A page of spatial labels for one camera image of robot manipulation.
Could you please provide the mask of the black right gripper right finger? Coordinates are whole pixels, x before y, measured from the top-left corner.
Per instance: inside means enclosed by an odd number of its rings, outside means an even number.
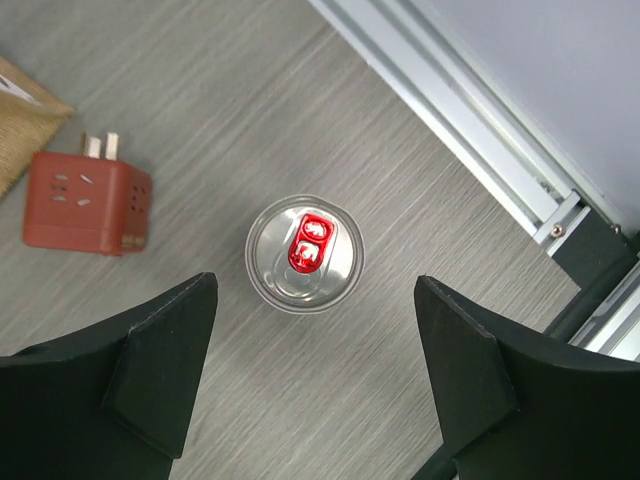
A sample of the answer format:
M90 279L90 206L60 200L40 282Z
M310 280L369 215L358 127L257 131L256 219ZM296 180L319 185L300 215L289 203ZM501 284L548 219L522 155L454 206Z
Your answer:
M462 479L635 479L639 366L568 345L421 276L417 324Z

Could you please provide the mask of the burlap canvas tote bag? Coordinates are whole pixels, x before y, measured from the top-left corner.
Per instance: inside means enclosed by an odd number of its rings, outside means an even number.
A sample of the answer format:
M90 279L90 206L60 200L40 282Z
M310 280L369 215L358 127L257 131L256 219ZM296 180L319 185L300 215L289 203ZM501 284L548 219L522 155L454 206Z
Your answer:
M74 109L1 58L1 197L74 114Z

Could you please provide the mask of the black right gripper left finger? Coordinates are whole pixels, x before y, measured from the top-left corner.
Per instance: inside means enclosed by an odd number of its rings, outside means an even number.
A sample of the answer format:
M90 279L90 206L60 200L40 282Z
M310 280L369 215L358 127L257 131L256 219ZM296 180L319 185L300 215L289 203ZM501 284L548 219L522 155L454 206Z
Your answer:
M211 272L1 360L5 479L166 479L218 304Z

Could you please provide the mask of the red cube power adapter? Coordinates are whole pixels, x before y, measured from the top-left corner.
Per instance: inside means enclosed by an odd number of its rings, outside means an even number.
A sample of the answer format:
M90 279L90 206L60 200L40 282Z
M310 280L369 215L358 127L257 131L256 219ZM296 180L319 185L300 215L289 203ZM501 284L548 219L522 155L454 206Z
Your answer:
M80 155L33 155L22 241L34 248L122 256L147 245L148 173L118 158L119 136L87 135Z

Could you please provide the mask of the aluminium frame rail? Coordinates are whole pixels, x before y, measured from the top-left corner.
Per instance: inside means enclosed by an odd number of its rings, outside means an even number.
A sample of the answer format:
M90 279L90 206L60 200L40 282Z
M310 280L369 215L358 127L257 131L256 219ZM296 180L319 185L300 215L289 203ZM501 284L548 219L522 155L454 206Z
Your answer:
M639 357L639 240L415 1L318 1L316 10L579 286L547 333Z

